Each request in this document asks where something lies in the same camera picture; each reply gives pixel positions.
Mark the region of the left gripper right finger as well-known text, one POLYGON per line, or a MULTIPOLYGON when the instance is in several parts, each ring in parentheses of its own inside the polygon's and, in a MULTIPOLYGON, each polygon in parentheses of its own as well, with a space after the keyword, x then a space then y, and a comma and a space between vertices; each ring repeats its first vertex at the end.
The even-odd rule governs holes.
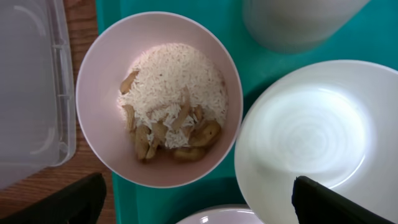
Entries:
POLYGON ((294 180, 292 205, 299 224, 394 224, 303 175, 294 180))

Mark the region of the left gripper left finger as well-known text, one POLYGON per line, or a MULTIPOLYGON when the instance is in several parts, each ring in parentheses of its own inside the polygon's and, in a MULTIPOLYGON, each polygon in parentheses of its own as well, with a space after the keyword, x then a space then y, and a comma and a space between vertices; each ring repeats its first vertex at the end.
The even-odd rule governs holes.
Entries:
POLYGON ((105 179, 93 173, 2 218, 1 224, 96 224, 105 198, 105 179))

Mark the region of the pink bowl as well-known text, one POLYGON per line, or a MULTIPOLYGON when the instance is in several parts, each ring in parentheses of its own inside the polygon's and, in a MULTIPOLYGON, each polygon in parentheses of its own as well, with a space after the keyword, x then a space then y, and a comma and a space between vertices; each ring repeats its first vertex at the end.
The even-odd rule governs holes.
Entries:
POLYGON ((153 188, 179 187, 206 176, 228 155, 243 118, 241 81, 229 52, 201 24, 170 12, 138 13, 102 32, 83 59, 75 98, 80 127, 101 162, 122 178, 153 188), (133 60, 168 42, 197 48, 221 70, 229 98, 226 123, 220 138, 197 162, 174 162, 161 152, 143 164, 134 155, 116 100, 133 60))

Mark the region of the rice and food scraps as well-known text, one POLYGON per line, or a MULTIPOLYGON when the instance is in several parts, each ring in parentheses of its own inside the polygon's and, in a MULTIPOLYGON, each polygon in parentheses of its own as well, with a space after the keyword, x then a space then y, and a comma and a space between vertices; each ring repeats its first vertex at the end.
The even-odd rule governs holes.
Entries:
POLYGON ((120 84, 118 106, 140 161, 165 149, 191 162, 221 133, 228 92, 222 73, 201 51, 162 44, 133 61, 120 84))

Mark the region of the large pink plate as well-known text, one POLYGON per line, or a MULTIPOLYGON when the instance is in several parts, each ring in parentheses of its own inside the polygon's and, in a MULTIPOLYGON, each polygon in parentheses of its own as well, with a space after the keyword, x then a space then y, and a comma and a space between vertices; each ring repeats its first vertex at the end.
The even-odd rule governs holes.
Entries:
POLYGON ((263 224, 248 208, 212 208, 190 215, 177 224, 263 224))

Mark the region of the white small bowl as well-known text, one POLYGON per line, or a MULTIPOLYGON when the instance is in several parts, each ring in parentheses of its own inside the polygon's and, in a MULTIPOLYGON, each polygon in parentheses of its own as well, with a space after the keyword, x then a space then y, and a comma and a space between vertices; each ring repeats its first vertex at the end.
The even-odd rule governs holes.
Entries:
POLYGON ((315 63, 272 84, 236 140, 240 191, 264 223, 297 223, 307 176, 397 221, 397 71, 359 60, 315 63))

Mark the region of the clear plastic bin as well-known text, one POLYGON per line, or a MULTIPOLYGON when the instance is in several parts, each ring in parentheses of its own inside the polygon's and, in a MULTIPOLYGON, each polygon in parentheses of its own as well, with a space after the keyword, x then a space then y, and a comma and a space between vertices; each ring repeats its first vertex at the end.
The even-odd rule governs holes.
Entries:
POLYGON ((1 187, 70 160, 75 91, 62 0, 1 0, 1 187))

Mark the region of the teal serving tray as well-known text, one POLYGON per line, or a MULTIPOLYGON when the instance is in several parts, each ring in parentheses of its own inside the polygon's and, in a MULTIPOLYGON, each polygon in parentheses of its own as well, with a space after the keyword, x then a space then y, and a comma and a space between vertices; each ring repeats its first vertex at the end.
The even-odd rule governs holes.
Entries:
MULTIPOLYGON (((373 0, 321 46, 301 54, 277 54, 247 32, 240 0, 96 0, 98 30, 127 16, 166 11, 189 17, 210 30, 227 48, 241 79, 244 109, 277 79, 317 62, 355 59, 397 68, 397 0, 373 0)), ((234 154, 200 180, 183 187, 154 189, 113 175, 118 223, 177 223, 217 205, 245 203, 234 173, 234 154)))

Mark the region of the white paper cup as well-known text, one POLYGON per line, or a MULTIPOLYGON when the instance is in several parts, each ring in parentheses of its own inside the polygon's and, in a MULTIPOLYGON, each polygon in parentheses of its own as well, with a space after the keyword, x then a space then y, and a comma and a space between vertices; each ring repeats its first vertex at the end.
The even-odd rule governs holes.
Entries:
POLYGON ((261 46, 295 54, 322 44, 369 0, 244 0, 243 21, 261 46))

